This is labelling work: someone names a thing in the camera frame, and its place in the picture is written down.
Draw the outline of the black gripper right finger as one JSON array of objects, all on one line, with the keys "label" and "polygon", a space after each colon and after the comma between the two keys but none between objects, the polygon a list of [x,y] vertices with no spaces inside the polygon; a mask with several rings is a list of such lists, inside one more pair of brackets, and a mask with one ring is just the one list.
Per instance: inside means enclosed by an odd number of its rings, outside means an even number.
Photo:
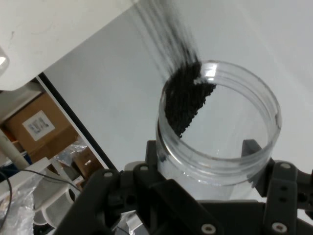
[{"label": "black gripper right finger", "polygon": [[293,164],[269,159],[256,173],[247,175],[247,183],[266,199],[244,205],[244,235],[311,235],[311,224],[298,218],[304,210],[313,216],[313,175]]}]

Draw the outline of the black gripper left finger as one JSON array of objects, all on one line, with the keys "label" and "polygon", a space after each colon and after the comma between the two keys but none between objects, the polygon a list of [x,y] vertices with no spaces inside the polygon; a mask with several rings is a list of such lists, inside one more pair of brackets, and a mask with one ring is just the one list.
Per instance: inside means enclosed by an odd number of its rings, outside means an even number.
[{"label": "black gripper left finger", "polygon": [[151,235],[222,235],[222,224],[176,181],[157,170],[155,141],[131,171],[96,171],[58,228],[58,235],[111,235],[125,212],[134,211]]}]

